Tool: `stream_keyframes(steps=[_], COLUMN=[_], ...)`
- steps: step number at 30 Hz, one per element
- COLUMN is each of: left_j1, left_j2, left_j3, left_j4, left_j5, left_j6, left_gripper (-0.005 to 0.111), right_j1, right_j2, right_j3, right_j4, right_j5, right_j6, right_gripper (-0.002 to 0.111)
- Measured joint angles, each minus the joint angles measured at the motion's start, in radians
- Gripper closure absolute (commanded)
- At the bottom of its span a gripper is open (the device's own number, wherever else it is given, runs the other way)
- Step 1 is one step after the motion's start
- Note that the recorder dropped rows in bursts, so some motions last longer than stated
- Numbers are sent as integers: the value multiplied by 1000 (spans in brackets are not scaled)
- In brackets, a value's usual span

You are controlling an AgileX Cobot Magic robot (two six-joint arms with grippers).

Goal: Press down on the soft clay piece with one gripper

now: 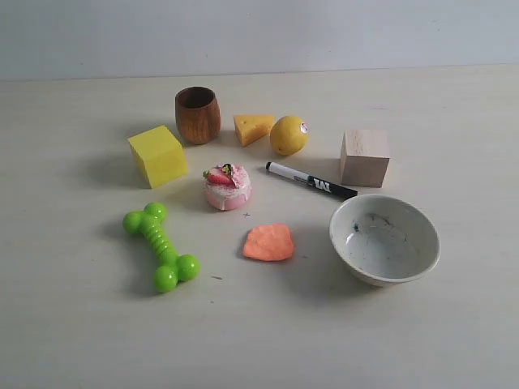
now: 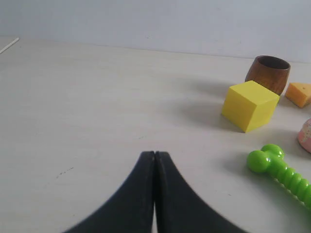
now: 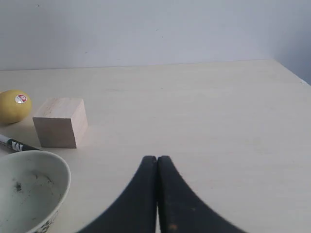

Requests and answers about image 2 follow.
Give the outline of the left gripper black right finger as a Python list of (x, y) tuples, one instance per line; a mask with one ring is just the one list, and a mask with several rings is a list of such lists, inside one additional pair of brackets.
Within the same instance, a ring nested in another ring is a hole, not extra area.
[(155, 153), (154, 191), (159, 233), (244, 232), (193, 191), (167, 152)]

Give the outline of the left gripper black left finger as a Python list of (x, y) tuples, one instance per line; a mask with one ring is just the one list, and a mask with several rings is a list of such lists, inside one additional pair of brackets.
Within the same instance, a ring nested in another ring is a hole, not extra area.
[(155, 153), (140, 154), (120, 188), (68, 233), (150, 233), (153, 225)]

